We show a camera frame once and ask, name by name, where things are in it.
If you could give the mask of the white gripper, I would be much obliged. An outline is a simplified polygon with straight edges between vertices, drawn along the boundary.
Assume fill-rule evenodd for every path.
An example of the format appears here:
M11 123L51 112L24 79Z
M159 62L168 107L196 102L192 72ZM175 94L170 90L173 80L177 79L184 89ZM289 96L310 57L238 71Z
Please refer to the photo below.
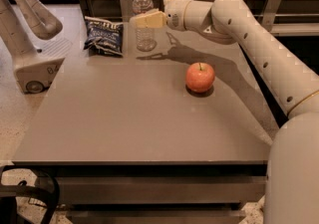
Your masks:
M156 29L167 25L178 31L185 31L184 16L191 0L163 0L164 12L153 8L143 15L130 19L133 27L139 29Z

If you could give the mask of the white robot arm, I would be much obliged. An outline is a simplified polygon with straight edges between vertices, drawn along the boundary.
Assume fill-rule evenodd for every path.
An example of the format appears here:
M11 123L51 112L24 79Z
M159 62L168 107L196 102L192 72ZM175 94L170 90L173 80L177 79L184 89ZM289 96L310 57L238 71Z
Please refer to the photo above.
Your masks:
M243 0L163 0L130 19L238 43L288 117L271 144L264 224L319 224L319 77L264 29Z

